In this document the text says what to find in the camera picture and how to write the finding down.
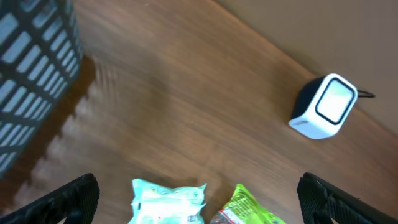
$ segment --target white cube device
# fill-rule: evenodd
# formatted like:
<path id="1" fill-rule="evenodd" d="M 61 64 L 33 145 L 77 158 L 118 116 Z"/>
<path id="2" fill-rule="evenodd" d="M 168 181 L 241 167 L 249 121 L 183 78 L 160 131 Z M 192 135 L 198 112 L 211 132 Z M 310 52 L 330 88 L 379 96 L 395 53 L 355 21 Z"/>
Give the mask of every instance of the white cube device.
<path id="1" fill-rule="evenodd" d="M 312 139 L 332 137 L 357 99 L 356 87 L 340 75 L 316 78 L 297 97 L 289 126 Z"/>

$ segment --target plastic packaging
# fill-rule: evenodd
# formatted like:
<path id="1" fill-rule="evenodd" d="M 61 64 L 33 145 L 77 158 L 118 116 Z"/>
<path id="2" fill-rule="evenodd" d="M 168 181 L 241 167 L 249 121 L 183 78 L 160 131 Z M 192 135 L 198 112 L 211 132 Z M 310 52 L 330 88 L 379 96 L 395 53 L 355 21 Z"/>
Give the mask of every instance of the plastic packaging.
<path id="1" fill-rule="evenodd" d="M 231 200 L 213 217 L 210 224 L 285 224 L 262 207 L 242 184 L 238 184 Z"/>
<path id="2" fill-rule="evenodd" d="M 200 210 L 206 205 L 206 184 L 171 189 L 151 182 L 132 180 L 133 218 L 129 224 L 203 224 Z"/>

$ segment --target brown wall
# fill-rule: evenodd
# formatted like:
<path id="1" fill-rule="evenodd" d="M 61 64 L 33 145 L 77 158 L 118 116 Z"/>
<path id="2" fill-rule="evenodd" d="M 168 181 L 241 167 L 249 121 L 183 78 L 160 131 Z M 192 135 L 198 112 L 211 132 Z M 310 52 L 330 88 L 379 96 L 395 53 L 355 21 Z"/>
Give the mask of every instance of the brown wall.
<path id="1" fill-rule="evenodd" d="M 377 95 L 358 105 L 398 134 L 398 0 L 217 0 L 317 75 Z"/>

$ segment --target laundry basket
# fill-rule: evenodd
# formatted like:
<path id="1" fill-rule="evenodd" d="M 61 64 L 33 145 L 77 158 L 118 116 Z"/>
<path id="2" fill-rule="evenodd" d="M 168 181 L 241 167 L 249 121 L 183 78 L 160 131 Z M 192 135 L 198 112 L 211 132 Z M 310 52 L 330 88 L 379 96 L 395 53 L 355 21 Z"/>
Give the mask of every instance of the laundry basket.
<path id="1" fill-rule="evenodd" d="M 0 0 L 0 177 L 79 74 L 69 0 Z"/>

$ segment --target light blue plastic bag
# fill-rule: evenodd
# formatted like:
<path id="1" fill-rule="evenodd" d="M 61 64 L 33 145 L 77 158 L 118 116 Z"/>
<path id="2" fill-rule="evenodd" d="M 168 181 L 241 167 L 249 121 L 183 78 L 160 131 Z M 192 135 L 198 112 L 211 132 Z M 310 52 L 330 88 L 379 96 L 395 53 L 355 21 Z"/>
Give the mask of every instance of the light blue plastic bag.
<path id="1" fill-rule="evenodd" d="M 132 180 L 133 217 L 129 224 L 203 224 L 200 210 L 206 205 L 205 188 L 168 188 L 151 182 Z"/>

